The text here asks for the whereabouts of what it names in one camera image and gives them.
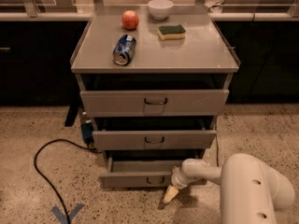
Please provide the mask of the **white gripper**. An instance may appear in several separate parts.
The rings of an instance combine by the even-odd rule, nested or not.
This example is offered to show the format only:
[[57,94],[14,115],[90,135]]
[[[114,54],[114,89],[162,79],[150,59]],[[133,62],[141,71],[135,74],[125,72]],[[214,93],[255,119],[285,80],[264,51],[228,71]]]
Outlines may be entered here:
[[192,178],[186,176],[181,167],[174,166],[171,174],[171,183],[163,197],[163,203],[170,203],[177,195],[179,189],[187,188],[193,182]]

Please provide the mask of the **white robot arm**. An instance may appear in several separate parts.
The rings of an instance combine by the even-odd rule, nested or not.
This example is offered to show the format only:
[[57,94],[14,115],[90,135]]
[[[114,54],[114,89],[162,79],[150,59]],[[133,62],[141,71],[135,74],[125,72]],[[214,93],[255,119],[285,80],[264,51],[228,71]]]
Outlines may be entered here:
[[295,200],[294,187],[285,175],[251,155],[237,153],[221,167],[185,160],[173,169],[163,203],[202,179],[220,186],[221,224],[277,224],[276,211],[291,207]]

